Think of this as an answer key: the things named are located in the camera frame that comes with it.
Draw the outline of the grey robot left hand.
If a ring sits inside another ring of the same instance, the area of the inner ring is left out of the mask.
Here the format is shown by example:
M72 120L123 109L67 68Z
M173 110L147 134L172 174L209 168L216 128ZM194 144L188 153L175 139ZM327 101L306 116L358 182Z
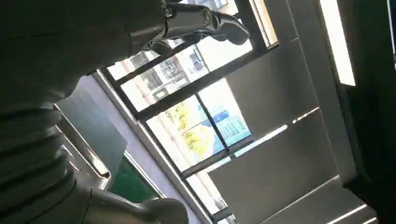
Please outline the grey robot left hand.
M55 103L93 71L167 39L244 44L234 16L163 0L3 0L0 3L0 221L3 224L187 224L173 198L133 203L82 182L57 129Z

